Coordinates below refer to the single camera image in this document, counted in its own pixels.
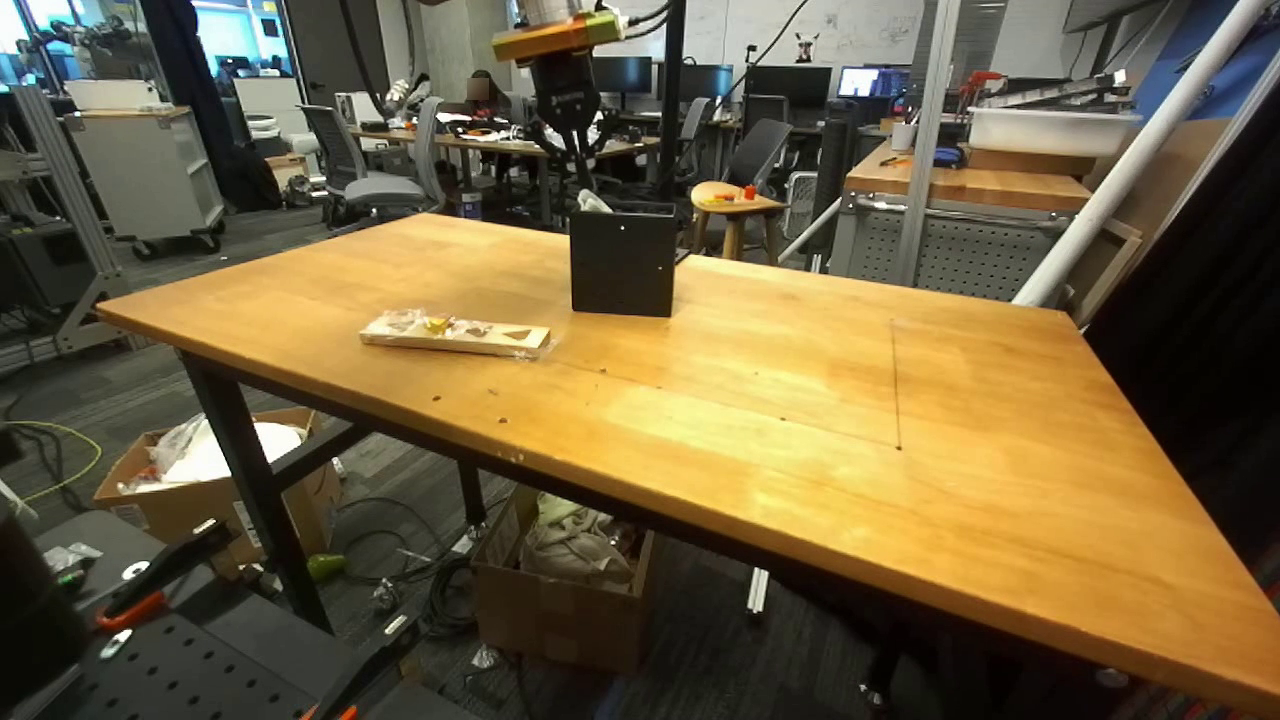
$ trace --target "box on floor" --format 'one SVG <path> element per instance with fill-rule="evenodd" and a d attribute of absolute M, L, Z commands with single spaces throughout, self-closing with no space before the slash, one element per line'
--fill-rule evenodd
<path fill-rule="evenodd" d="M 318 414 L 308 410 L 255 414 L 255 422 L 294 423 L 294 428 L 304 428 L 308 435 L 318 432 Z M 214 559 L 221 576 L 238 576 L 240 566 L 264 559 L 261 535 L 249 524 L 249 510 L 233 476 L 133 491 L 141 482 L 157 482 L 154 450 L 162 435 L 163 435 L 162 428 L 137 435 L 118 457 L 105 486 L 92 491 L 92 503 L 113 510 L 118 518 L 141 524 L 163 544 L 188 539 L 192 529 L 205 524 L 207 518 L 223 522 L 238 534 L 238 539 Z M 336 503 L 341 503 L 341 476 L 331 466 L 322 466 L 314 476 L 304 476 L 283 491 L 283 510 L 304 553 L 322 553 L 328 544 L 328 518 Z"/>
<path fill-rule="evenodd" d="M 478 626 L 499 652 L 552 666 L 633 671 L 645 652 L 652 534 L 626 587 L 599 587 L 522 570 L 537 522 L 537 491 L 516 487 L 478 544 Z"/>

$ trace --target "black container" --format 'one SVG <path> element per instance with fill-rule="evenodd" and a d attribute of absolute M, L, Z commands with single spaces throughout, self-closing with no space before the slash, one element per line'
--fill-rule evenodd
<path fill-rule="evenodd" d="M 567 285 L 578 311 L 671 315 L 676 218 L 578 211 Z"/>
<path fill-rule="evenodd" d="M 0 718 L 82 659 L 88 629 L 0 496 Z"/>

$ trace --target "small wooden board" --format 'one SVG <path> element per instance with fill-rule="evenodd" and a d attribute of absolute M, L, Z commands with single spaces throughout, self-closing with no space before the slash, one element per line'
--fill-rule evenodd
<path fill-rule="evenodd" d="M 491 324 L 436 315 L 424 309 L 379 311 L 360 332 L 369 345 L 441 349 L 441 353 L 479 353 L 479 358 L 530 358 L 550 349 L 552 327 L 541 324 Z"/>

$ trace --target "wooden stool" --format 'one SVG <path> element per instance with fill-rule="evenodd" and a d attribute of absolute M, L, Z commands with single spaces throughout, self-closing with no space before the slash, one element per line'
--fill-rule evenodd
<path fill-rule="evenodd" d="M 708 180 L 708 183 L 696 183 L 690 192 L 694 199 L 694 253 L 705 248 L 705 232 L 708 232 L 708 220 L 714 218 L 723 218 L 723 248 L 722 255 L 730 260 L 744 260 L 744 220 L 761 218 L 766 220 L 766 232 L 770 232 L 770 266 L 776 260 L 776 242 L 781 242 L 781 218 L 789 204 L 771 199 L 771 196 L 744 196 L 744 188 L 737 183 L 722 183 L 722 180 Z"/>

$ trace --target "white cabinet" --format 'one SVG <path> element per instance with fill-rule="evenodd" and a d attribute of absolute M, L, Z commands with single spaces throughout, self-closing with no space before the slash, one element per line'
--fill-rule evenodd
<path fill-rule="evenodd" d="M 223 196 L 188 109 L 78 112 L 69 130 L 113 232 L 141 255 L 172 236 L 218 248 Z"/>

